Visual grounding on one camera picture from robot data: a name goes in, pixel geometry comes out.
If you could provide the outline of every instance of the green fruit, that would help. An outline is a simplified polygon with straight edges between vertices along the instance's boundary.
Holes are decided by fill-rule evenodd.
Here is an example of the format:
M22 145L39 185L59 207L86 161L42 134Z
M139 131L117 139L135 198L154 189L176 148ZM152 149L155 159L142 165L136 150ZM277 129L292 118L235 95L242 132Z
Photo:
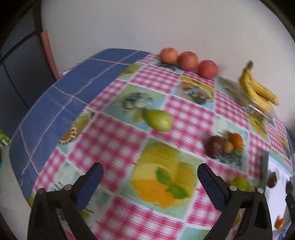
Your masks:
M144 113L147 124L157 131L167 131L172 128L173 118L162 110L148 110Z
M230 182L230 185L235 185L240 191L249 191L249 183L243 177L236 177Z

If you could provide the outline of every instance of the yellow-brown small fruit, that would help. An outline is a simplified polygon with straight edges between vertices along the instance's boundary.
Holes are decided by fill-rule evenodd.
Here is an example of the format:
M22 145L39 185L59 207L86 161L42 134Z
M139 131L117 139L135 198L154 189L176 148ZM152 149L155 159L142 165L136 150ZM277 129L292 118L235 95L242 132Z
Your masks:
M226 154L230 154L232 153L233 150L234 150L233 144L230 141L225 141L223 145L223 152Z

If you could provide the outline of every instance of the pink gingham square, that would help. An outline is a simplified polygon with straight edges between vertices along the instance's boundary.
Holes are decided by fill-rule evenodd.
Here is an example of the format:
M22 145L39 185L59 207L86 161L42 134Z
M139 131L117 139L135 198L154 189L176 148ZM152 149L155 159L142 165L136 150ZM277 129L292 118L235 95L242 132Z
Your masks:
M199 81L199 82L201 82L203 84L206 84L206 85L208 85L208 86L210 86L212 88L215 88L215 82L216 81L214 79L211 80L211 79L202 78L202 77L200 77L198 74L196 74L194 72L185 72L184 71L182 75L185 76L185 77L189 77L191 79L197 80L197 81Z
M146 65L132 79L131 83L146 86L164 93L171 93L180 74L163 68Z
M129 203L115 197L104 219L98 223L94 233L97 239L177 239L183 229L183 222L156 214L148 208Z
M231 97L216 90L216 113L249 130L244 109Z
M275 122L278 133L288 142L286 127L277 118Z
M249 155L249 171L248 174L257 179L260 178L260 159L263 153L269 151L270 144L260 137L250 133L248 155Z
M113 97L117 96L126 85L126 81L115 79L103 91L101 91L101 93L97 95L96 98L88 104L88 106L100 111L112 100Z
M37 191L39 188L44 188L46 191L48 191L49 185L53 182L55 175L58 173L59 168L64 162L65 156L56 147L47 159L39 176L37 177L33 190Z
M151 134L205 156L204 142L212 134L214 112L192 102L170 96L163 108L174 118L172 129Z
M278 132L273 129L273 127L266 123L265 124L266 126L266 129L267 129L267 132L268 132L268 135L269 135L269 138L271 140L271 146L277 150L279 153L283 154L284 151L283 151L283 144L278 136Z
M100 162L104 167L101 184L116 192L147 137L145 132L100 113L78 139L68 158L84 172L94 162Z
M284 162L285 164L290 168L293 169L293 163L291 160L289 160L288 158L284 157Z
M137 62L148 64L158 59L159 59L159 56L157 54L150 53L147 56L145 56L143 59L138 60Z
M225 182L230 182L237 176L246 177L246 174L225 167L213 161L207 161L207 165ZM219 218L220 211L216 210L202 186L198 187L194 203L189 211L186 221L191 224L213 226Z

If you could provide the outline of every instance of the tangerine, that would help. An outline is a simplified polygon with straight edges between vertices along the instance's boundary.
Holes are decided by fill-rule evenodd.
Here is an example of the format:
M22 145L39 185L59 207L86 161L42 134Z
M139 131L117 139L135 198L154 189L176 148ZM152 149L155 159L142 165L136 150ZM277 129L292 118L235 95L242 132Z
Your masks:
M233 144L234 149L240 148L243 146L243 138L238 133L229 133L228 134L229 141Z

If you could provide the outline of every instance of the white floor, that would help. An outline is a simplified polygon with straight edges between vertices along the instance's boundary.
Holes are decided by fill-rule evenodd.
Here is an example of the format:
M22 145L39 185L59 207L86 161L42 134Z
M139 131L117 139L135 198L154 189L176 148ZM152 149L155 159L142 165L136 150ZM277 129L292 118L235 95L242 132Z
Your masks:
M26 240L31 208L15 178L8 156L8 147L2 149L0 212L15 237L18 240Z

